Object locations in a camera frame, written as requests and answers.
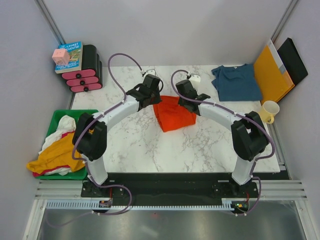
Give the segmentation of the orange t shirt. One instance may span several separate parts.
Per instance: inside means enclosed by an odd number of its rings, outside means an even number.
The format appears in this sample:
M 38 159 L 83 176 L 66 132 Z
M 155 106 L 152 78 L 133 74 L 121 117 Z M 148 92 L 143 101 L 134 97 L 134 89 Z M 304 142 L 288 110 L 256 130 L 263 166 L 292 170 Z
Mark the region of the orange t shirt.
M 161 95 L 161 102 L 153 105 L 154 115 L 164 133 L 196 124 L 197 115 L 178 104 L 179 97 Z

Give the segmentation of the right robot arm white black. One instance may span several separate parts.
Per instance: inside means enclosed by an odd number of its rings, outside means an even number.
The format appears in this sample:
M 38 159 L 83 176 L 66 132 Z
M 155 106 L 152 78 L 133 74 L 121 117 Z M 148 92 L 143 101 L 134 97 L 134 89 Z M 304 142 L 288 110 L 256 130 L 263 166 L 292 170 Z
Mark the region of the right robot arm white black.
M 253 177 L 257 160 L 265 151 L 271 138 L 255 111 L 241 115 L 215 103 L 207 94 L 198 94 L 190 80 L 185 79 L 175 85 L 179 95 L 178 104 L 189 112 L 211 119 L 231 132 L 233 149 L 237 155 L 236 164 L 229 184 L 229 191 L 235 197 L 247 191 L 246 183 Z

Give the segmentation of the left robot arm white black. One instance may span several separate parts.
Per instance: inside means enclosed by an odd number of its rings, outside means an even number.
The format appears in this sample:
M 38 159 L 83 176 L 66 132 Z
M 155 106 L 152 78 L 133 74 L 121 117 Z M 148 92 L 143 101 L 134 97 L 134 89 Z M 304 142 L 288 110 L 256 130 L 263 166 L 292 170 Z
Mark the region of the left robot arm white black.
M 84 161 L 88 178 L 93 182 L 92 191 L 99 197 L 106 196 L 110 191 L 103 160 L 109 130 L 130 115 L 160 103 L 163 86 L 159 85 L 162 84 L 154 69 L 147 70 L 143 82 L 128 90 L 124 100 L 103 111 L 80 115 L 72 139 L 73 150 L 81 154 L 80 160 Z

